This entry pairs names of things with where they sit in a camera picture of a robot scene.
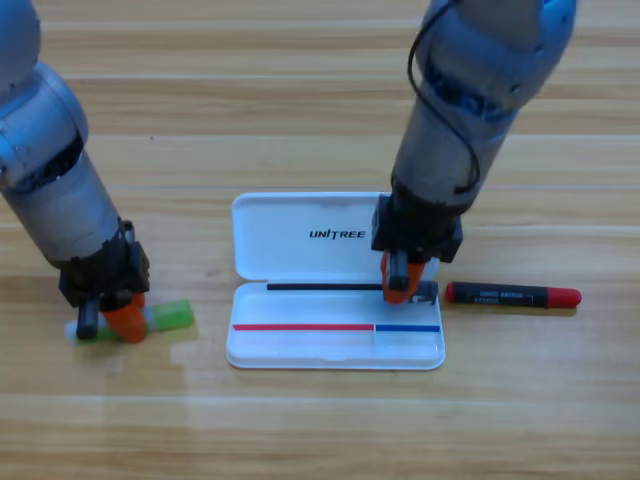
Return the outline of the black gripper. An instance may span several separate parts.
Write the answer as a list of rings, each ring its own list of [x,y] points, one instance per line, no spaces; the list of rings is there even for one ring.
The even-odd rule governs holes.
[[[76,337],[96,339],[99,319],[129,343],[146,337],[145,296],[149,259],[135,239],[133,223],[118,221],[118,230],[93,254],[59,262],[59,289],[78,310]]]
[[[380,267],[386,302],[408,301],[431,259],[453,260],[462,242],[461,215],[457,207],[422,201],[403,187],[378,197],[371,249],[383,253]]]

